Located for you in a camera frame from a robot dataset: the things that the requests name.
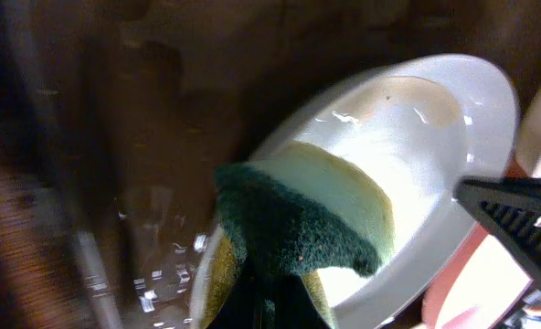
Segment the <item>white plate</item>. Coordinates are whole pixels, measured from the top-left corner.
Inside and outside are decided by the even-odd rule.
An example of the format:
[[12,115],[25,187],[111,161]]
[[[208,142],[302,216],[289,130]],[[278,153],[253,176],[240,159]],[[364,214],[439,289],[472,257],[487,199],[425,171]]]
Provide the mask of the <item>white plate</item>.
[[[376,274],[319,270],[334,328],[376,328],[412,301],[472,231],[453,197],[467,175],[501,176],[514,141],[518,100],[494,64],[446,54],[372,69],[314,97],[246,162],[309,143],[357,166],[391,201],[395,253]],[[205,242],[189,323],[201,320],[220,225]]]
[[531,279],[505,247],[487,236],[465,263],[440,307],[437,328],[490,328]]

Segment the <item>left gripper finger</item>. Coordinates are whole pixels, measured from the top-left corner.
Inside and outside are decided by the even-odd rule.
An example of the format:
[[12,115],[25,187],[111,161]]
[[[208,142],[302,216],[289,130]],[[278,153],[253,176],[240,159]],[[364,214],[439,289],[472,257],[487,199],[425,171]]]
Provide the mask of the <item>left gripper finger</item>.
[[541,291],[541,178],[464,177],[453,197]]

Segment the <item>green yellow sponge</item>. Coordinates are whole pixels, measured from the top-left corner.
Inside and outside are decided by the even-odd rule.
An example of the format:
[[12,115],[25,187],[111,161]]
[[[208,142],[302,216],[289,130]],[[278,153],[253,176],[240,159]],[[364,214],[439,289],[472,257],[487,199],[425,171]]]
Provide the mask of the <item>green yellow sponge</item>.
[[376,274],[395,253],[392,204],[361,169],[309,143],[215,174],[220,241],[204,328],[334,328],[319,270]]

